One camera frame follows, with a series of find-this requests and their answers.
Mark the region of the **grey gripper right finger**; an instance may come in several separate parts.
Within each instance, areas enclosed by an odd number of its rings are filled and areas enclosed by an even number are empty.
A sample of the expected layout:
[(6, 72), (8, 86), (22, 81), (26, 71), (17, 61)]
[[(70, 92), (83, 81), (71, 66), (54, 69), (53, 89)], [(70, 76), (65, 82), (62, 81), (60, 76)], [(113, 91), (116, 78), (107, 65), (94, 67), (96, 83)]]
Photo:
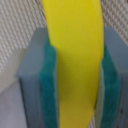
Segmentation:
[(112, 27), (104, 28), (96, 128), (128, 128), (128, 46)]

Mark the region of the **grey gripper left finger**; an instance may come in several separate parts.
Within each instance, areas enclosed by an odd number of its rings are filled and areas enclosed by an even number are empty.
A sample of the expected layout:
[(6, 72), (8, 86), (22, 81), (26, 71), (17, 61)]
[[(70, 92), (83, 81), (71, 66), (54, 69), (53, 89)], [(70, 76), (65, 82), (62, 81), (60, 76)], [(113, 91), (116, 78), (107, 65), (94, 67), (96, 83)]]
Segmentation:
[(19, 66), (28, 128), (59, 128), (57, 51), (38, 28)]

